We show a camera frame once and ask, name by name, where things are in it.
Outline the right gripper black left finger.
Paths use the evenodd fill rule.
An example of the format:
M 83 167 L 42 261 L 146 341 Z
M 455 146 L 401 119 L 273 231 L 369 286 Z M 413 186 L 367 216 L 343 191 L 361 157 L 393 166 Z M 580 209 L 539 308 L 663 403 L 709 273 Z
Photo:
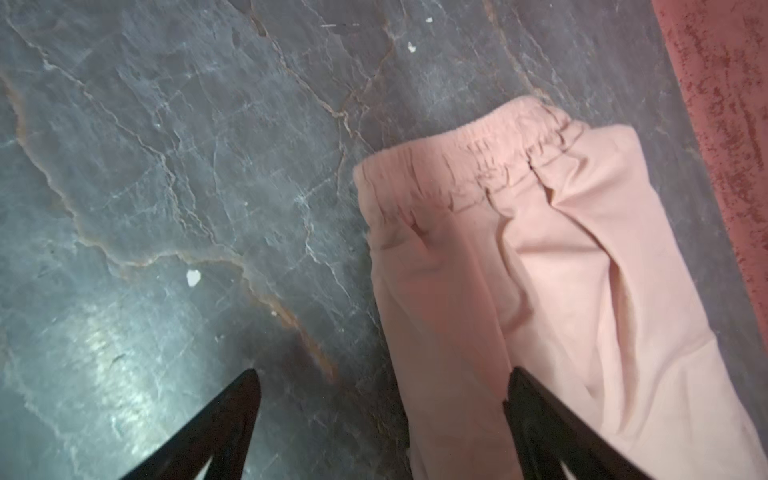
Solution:
M 247 369 L 126 479 L 240 479 L 261 403 L 256 370 Z

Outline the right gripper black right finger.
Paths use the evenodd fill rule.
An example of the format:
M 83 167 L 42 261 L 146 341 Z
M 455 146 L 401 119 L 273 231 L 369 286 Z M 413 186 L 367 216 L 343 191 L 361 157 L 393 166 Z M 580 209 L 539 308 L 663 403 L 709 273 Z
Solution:
M 525 479 L 646 479 L 522 367 L 510 374 L 506 420 Z

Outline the pink shorts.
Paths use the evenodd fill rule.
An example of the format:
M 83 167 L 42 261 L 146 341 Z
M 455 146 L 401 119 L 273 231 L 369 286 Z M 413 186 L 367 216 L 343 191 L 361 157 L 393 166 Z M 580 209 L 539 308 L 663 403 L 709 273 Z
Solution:
M 416 479 L 518 479 L 522 367 L 656 479 L 763 479 L 636 132 L 520 97 L 354 171 Z

